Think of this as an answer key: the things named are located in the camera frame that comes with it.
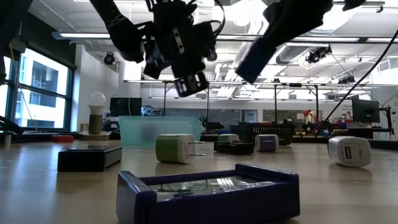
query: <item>usb port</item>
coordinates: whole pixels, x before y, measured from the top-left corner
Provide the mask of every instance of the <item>usb port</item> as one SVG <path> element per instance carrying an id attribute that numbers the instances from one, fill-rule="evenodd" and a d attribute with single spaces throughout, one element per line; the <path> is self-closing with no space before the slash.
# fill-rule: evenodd
<path id="1" fill-rule="evenodd" d="M 346 158 L 347 159 L 352 159 L 352 155 L 351 155 L 351 148 L 349 146 L 344 147 L 344 150 L 346 151 Z"/>

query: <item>translucent blue bin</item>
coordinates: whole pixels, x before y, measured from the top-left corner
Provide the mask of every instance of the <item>translucent blue bin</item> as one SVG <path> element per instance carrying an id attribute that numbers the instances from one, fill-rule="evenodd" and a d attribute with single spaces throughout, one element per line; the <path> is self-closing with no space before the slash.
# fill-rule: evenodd
<path id="1" fill-rule="evenodd" d="M 120 116 L 120 137 L 123 146 L 155 146 L 161 134 L 193 134 L 200 140 L 201 121 L 194 117 Z"/>

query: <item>wooden table surface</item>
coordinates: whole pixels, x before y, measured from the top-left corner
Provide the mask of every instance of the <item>wooden table surface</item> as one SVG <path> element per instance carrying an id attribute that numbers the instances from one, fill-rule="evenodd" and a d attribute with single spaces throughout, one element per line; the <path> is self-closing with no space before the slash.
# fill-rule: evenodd
<path id="1" fill-rule="evenodd" d="M 300 175 L 302 214 L 288 223 L 398 223 L 398 153 L 373 150 L 363 169 L 331 162 L 324 144 L 293 144 L 276 153 L 250 156 L 213 153 L 197 145 L 188 165 L 156 161 L 152 149 L 123 149 L 122 163 L 102 173 L 57 173 L 58 151 L 73 146 L 117 145 L 119 141 L 15 144 L 0 149 L 0 223 L 118 223 L 118 171 L 138 176 L 232 169 L 236 163 Z"/>

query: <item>white power adapter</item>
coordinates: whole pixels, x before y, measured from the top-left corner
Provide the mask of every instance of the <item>white power adapter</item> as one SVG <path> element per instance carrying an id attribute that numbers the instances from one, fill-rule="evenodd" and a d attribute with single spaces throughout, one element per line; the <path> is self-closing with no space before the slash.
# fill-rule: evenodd
<path id="1" fill-rule="evenodd" d="M 346 167 L 362 167 L 372 162 L 371 145 L 363 138 L 350 136 L 331 138 L 328 152 L 331 160 Z"/>

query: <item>small white cube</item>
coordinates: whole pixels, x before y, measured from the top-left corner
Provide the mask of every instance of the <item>small white cube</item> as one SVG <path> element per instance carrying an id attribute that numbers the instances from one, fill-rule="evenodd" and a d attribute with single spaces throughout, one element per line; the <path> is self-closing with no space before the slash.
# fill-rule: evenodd
<path id="1" fill-rule="evenodd" d="M 258 134 L 254 142 L 254 148 L 259 152 L 275 152 L 279 149 L 279 138 L 276 134 Z"/>
<path id="2" fill-rule="evenodd" d="M 218 141 L 236 143 L 239 142 L 239 136 L 237 134 L 220 134 L 218 136 Z"/>
<path id="3" fill-rule="evenodd" d="M 351 136 L 331 138 L 328 152 L 331 160 L 346 167 L 362 167 L 372 162 L 371 145 L 363 138 Z"/>

